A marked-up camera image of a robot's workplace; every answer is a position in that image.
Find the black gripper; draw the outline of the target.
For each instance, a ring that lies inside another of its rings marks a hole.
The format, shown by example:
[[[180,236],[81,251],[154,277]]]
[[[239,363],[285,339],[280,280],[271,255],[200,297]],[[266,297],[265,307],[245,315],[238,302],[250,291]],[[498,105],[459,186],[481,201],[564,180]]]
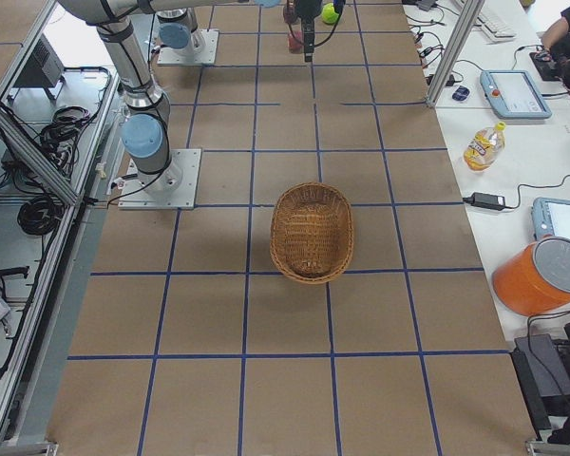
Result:
[[[311,63],[314,55],[314,19],[321,14],[321,0],[295,0],[294,11],[302,21],[304,62]]]

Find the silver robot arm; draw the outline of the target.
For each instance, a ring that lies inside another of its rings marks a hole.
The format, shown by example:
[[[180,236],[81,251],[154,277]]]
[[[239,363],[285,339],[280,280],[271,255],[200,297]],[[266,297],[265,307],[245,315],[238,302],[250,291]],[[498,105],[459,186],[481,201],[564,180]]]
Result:
[[[169,30],[161,40],[170,48],[187,48],[194,33],[183,20],[195,7],[216,6],[217,1],[62,1],[76,18],[94,27],[123,84],[123,100],[130,112],[122,130],[122,143],[137,167],[142,190],[171,192],[182,180],[168,140],[170,102],[156,82],[143,56],[130,17],[165,15]]]
[[[159,37],[166,47],[182,55],[201,51],[204,41],[193,8],[165,10],[157,15]]]

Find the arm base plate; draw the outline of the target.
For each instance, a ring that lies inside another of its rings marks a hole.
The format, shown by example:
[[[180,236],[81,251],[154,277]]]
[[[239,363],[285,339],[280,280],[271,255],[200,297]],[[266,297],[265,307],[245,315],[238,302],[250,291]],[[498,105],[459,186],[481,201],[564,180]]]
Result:
[[[139,173],[136,164],[129,160],[127,173],[136,174],[121,186],[123,196],[117,200],[124,210],[192,210],[200,173],[202,151],[172,149],[171,163],[162,175],[154,177]]]
[[[163,67],[212,66],[217,57],[219,31],[162,28],[158,65]]]

